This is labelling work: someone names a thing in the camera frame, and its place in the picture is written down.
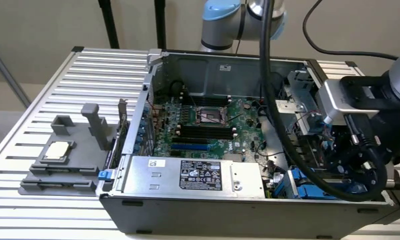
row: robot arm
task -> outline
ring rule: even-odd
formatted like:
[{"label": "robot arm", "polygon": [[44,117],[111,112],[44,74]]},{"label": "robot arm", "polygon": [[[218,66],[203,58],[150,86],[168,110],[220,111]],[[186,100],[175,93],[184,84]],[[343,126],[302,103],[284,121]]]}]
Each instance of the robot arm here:
[{"label": "robot arm", "polygon": [[[203,52],[232,52],[234,40],[260,39],[264,0],[208,0],[203,12]],[[284,0],[275,1],[272,11],[271,39],[278,39],[286,25]]]}]

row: black pole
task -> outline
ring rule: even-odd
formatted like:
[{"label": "black pole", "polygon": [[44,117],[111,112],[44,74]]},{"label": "black pole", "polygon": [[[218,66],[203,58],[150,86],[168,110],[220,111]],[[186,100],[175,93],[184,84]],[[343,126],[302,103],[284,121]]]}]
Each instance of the black pole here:
[{"label": "black pole", "polygon": [[118,30],[115,25],[112,2],[111,0],[98,0],[98,1],[99,1],[99,7],[102,9],[102,15],[104,17],[110,46],[112,49],[119,49],[120,45],[119,45]]},{"label": "black pole", "polygon": [[155,29],[158,34],[158,48],[167,49],[167,20],[166,20],[167,0],[154,0],[155,9]]}]

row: warning label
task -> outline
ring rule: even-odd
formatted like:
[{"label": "warning label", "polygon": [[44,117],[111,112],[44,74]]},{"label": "warning label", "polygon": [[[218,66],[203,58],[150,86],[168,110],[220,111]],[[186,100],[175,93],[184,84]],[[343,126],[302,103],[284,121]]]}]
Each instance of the warning label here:
[{"label": "warning label", "polygon": [[187,190],[223,190],[219,161],[180,161],[179,187]]}]

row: blue latch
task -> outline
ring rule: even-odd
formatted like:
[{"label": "blue latch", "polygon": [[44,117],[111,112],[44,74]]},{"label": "blue latch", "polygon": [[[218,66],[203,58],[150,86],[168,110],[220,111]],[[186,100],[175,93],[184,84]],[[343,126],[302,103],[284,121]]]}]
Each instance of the blue latch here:
[{"label": "blue latch", "polygon": [[112,180],[112,172],[111,171],[100,171],[98,174],[98,179],[102,181]]}]

